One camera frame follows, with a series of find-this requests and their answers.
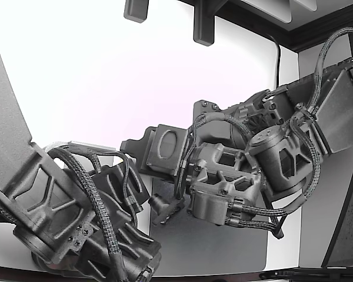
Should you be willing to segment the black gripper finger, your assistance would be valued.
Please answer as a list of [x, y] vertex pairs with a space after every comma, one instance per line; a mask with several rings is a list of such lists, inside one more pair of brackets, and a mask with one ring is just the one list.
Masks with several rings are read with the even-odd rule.
[[141, 160], [144, 157], [147, 146], [147, 138], [143, 137], [139, 140], [128, 139], [121, 143], [120, 151], [130, 157]]

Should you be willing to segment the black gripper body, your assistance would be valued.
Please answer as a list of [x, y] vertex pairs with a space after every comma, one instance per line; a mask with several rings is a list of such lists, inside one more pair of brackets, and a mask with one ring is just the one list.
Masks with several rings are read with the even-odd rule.
[[188, 131], [168, 125], [158, 125], [144, 155], [144, 168], [162, 177], [175, 177], [181, 164]]

